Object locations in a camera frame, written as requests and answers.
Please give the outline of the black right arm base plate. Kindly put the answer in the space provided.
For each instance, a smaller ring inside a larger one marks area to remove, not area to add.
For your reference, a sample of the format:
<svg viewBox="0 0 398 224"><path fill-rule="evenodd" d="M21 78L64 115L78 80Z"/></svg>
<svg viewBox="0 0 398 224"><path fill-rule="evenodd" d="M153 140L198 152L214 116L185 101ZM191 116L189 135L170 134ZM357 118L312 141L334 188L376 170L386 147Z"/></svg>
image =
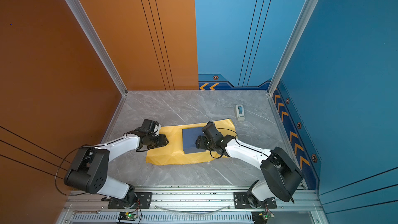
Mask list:
<svg viewBox="0 0 398 224"><path fill-rule="evenodd" d="M252 195L249 195L247 192L234 192L234 206L237 209L244 208L268 208L268 209L276 209L277 204L275 198L268 198L264 201L259 201Z"/></svg>

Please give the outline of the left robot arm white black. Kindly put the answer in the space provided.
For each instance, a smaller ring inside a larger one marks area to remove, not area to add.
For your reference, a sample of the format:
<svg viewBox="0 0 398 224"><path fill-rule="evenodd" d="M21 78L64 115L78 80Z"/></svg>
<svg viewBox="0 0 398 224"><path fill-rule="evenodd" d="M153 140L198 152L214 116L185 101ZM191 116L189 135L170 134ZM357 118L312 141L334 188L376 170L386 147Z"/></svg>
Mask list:
<svg viewBox="0 0 398 224"><path fill-rule="evenodd" d="M164 147L169 143L164 134L126 133L123 137L96 146L82 146L64 177L64 184L89 194L103 195L124 208L137 201L135 187L108 175L108 164L129 151Z"/></svg>

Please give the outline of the dark blue gift box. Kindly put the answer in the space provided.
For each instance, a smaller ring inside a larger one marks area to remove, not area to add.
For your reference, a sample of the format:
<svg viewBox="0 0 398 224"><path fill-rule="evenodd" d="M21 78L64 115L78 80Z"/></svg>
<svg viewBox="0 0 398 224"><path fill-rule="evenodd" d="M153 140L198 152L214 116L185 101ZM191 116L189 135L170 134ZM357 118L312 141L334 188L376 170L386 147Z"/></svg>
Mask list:
<svg viewBox="0 0 398 224"><path fill-rule="evenodd" d="M205 149L199 149L196 146L196 140L204 135L202 127L187 128L182 130L183 151L185 154L204 152Z"/></svg>

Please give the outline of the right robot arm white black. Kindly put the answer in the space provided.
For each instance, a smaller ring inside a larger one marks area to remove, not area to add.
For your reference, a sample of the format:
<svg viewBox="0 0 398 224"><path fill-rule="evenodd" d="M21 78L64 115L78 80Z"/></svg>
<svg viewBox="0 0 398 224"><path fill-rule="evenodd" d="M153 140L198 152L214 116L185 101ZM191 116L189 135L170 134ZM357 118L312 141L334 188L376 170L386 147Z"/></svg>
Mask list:
<svg viewBox="0 0 398 224"><path fill-rule="evenodd" d="M271 198L278 198L283 202L294 202L293 195L304 179L304 175L282 148L275 147L270 150L255 147L231 135L217 139L199 136L195 145L198 149L239 159L261 171L264 178L256 180L246 192L251 207L262 207L265 201Z"/></svg>

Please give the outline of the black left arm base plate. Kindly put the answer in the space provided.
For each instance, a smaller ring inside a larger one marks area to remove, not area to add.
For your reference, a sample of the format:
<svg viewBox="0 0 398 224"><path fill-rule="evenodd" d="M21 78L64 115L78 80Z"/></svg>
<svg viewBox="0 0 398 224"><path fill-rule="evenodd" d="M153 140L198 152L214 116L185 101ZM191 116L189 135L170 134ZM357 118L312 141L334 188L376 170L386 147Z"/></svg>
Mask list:
<svg viewBox="0 0 398 224"><path fill-rule="evenodd" d="M152 192L135 192L128 194L124 199L111 198L108 209L149 209L152 201Z"/></svg>

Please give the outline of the yellow wrapping paper sheet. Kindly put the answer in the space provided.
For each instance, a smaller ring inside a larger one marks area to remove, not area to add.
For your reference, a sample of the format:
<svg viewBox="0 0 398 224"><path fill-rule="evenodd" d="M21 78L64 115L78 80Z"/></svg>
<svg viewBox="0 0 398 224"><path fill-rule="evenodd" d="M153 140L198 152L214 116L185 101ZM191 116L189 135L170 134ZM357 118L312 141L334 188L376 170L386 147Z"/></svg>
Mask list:
<svg viewBox="0 0 398 224"><path fill-rule="evenodd" d="M204 127L203 123L176 125L162 127L161 134L165 134L169 144L161 148L155 148L147 152L146 162L156 166L186 165L210 162L215 160L217 155L209 151L185 154L183 151L182 130L187 128Z"/></svg>

